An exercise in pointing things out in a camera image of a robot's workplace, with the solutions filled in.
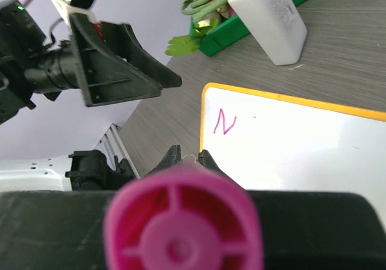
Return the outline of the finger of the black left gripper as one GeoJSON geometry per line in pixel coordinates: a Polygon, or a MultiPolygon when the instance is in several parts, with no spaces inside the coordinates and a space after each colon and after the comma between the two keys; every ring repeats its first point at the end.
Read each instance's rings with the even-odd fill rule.
{"type": "Polygon", "coordinates": [[[148,78],[169,89],[182,85],[181,77],[151,56],[139,43],[130,24],[101,22],[103,38],[108,47],[119,57],[126,59],[148,78]]]}

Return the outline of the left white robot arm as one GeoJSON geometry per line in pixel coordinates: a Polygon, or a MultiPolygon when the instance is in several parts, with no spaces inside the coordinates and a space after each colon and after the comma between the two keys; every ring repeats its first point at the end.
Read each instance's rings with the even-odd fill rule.
{"type": "MultiPolygon", "coordinates": [[[[93,24],[85,14],[69,17],[71,38],[57,49],[18,0],[1,2],[1,122],[31,97],[54,101],[64,90],[78,89],[89,107],[155,98],[182,79],[139,44],[129,24],[93,24]]],[[[134,179],[127,159],[115,169],[98,150],[56,158],[1,163],[1,191],[115,190],[134,179]]]]}

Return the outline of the yellow framed whiteboard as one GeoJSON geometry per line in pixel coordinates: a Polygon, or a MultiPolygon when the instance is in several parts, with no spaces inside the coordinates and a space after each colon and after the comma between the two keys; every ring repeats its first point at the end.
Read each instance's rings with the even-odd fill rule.
{"type": "Polygon", "coordinates": [[[385,219],[385,113],[209,83],[200,148],[248,190],[352,192],[385,219]]]}

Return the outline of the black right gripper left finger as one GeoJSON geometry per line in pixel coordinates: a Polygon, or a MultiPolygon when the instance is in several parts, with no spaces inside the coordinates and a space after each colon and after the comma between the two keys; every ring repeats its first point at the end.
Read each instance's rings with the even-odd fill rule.
{"type": "Polygon", "coordinates": [[[1,268],[105,269],[103,218],[135,179],[127,159],[111,168],[99,150],[1,163],[1,268]]]}

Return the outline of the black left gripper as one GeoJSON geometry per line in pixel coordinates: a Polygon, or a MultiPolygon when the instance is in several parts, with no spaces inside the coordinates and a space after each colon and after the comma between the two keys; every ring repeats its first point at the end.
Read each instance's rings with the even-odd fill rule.
{"type": "Polygon", "coordinates": [[[46,35],[18,0],[1,1],[1,122],[36,107],[42,94],[55,101],[64,90],[81,90],[88,107],[160,96],[161,86],[131,61],[127,24],[101,23],[102,35],[85,14],[69,16],[71,42],[46,35]]]}

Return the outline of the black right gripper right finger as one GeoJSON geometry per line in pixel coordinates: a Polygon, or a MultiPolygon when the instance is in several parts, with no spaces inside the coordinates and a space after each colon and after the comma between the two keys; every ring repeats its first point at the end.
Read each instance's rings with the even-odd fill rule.
{"type": "Polygon", "coordinates": [[[210,196],[226,242],[220,269],[384,269],[385,231],[361,195],[245,190],[204,150],[221,186],[210,196]]]}

